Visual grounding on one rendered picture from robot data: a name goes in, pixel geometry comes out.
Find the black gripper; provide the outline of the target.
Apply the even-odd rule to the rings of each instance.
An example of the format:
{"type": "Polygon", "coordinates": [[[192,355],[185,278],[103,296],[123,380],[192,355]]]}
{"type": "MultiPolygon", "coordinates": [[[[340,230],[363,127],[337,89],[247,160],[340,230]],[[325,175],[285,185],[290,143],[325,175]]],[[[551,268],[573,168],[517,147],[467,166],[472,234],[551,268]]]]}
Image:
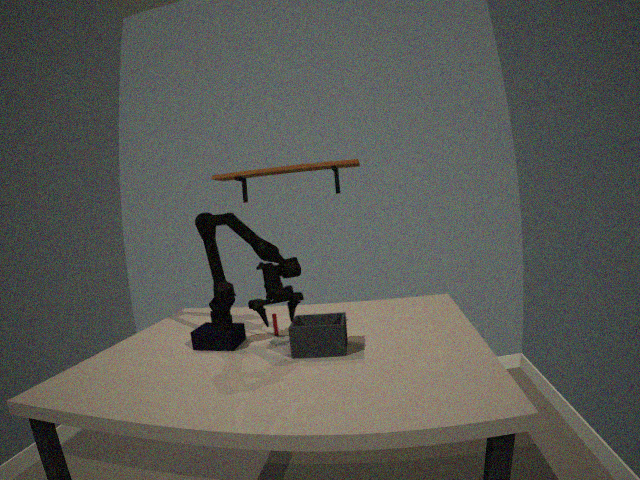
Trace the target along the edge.
{"type": "MultiPolygon", "coordinates": [[[[265,322],[266,326],[269,327],[269,322],[268,319],[266,317],[265,314],[265,308],[263,308],[263,305],[270,305],[270,304],[275,304],[276,302],[272,299],[269,299],[268,296],[268,291],[269,291],[269,285],[273,284],[273,286],[279,286],[278,283],[281,283],[280,280],[277,281],[265,281],[264,287],[266,288],[266,299],[267,300],[261,300],[261,299],[257,299],[257,300],[250,300],[248,305],[249,305],[249,309],[253,309],[254,311],[257,311],[258,314],[261,316],[262,320],[265,322]],[[272,300],[272,301],[271,301],[272,300]]],[[[270,285],[271,286],[271,285],[270,285]]],[[[301,292],[293,292],[293,295],[288,296],[288,307],[289,307],[289,313],[290,313],[290,318],[291,318],[291,322],[294,320],[295,317],[295,308],[297,306],[298,303],[300,303],[299,300],[303,300],[303,294],[301,292]]]]}

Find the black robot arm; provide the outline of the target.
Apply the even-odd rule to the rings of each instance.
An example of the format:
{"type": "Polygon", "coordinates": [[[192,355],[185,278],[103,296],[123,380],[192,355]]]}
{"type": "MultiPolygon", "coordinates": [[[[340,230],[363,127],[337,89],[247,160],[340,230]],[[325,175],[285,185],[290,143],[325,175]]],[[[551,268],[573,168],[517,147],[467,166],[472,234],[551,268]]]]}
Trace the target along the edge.
{"type": "MultiPolygon", "coordinates": [[[[227,331],[234,327],[230,310],[231,305],[235,302],[236,294],[233,284],[227,283],[225,280],[216,242],[216,226],[223,224],[227,224],[241,236],[262,260],[279,263],[275,266],[272,263],[264,264],[261,262],[259,264],[256,270],[263,270],[264,281],[277,281],[280,280],[280,276],[286,279],[301,275],[301,267],[296,257],[284,259],[276,246],[260,238],[234,214],[212,215],[206,212],[197,215],[195,225],[204,242],[214,284],[214,298],[209,306],[212,309],[210,314],[213,326],[210,329],[216,331],[227,331]]],[[[268,296],[276,303],[288,301],[288,296],[293,295],[292,286],[283,287],[282,283],[278,283],[279,286],[275,287],[273,284],[270,285],[268,296]]]]}

